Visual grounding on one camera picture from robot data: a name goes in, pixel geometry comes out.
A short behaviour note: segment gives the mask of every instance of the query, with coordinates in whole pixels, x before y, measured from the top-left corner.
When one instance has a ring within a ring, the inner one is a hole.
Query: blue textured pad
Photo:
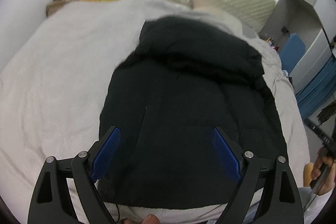
[[[216,128],[212,130],[212,145],[228,177],[235,182],[240,182],[242,176],[239,170],[239,162]]]
[[[120,144],[120,130],[115,128],[92,163],[90,179],[93,183],[102,178]]]

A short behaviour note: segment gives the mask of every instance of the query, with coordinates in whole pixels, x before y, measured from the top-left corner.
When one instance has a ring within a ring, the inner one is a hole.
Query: blue chair
[[[305,54],[305,51],[306,46],[303,41],[296,33],[292,33],[279,54],[282,69],[290,74],[301,57]]]

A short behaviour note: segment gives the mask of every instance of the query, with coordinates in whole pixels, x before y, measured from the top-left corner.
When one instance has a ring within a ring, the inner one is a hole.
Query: white bedsheet
[[[0,193],[14,216],[27,222],[36,179],[46,157],[74,157],[98,139],[99,115],[115,67],[136,47],[147,19],[179,14],[199,18],[245,38],[227,17],[192,12],[163,0],[70,3],[44,21],[0,75]],[[290,166],[302,186],[309,162],[305,129],[293,89],[276,52],[246,39],[262,55],[288,144]],[[74,206],[78,198],[71,186]]]

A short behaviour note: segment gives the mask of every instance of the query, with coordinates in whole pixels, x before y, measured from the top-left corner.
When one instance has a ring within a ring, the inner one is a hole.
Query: black handle
[[[328,165],[326,165],[325,163],[323,163],[320,167],[320,171],[321,171],[321,174],[317,177],[317,179],[315,180],[312,180],[310,182],[310,187],[313,189],[316,185],[316,183],[319,181],[320,177],[322,176],[322,173],[324,172],[324,170],[327,168]]]

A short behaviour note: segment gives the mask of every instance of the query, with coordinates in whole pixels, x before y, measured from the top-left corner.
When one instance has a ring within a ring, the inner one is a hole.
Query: folded black garment
[[[288,159],[263,74],[260,54],[216,27],[179,17],[146,22],[112,75],[100,115],[100,139],[110,126],[121,131],[99,183],[103,201],[168,209],[227,203],[236,183],[212,147],[217,126],[244,151]]]

